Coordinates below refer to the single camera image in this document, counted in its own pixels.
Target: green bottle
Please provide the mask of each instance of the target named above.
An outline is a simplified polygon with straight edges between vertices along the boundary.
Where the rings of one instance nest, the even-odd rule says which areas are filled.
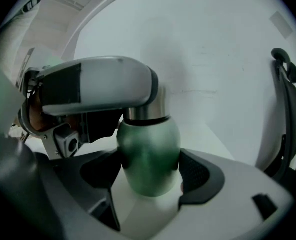
[[[131,188],[147,197],[167,193],[175,184],[180,134],[169,115],[169,97],[160,86],[147,106],[130,108],[117,133],[121,164]]]

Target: ceiling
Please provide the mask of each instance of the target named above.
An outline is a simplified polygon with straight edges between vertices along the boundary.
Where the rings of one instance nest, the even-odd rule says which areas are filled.
[[[39,11],[19,47],[12,80],[16,79],[23,59],[30,48],[36,45],[43,45],[52,50],[53,54],[56,55],[60,40],[66,34],[69,24],[90,1],[41,0]],[[72,60],[71,55],[73,56],[73,54],[69,54],[65,59]]]

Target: metal bottle cap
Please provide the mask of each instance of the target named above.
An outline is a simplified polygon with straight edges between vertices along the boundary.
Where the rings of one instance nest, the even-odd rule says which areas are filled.
[[[123,118],[129,120],[154,120],[170,115],[170,97],[166,85],[160,84],[155,100],[149,105],[127,108]]]

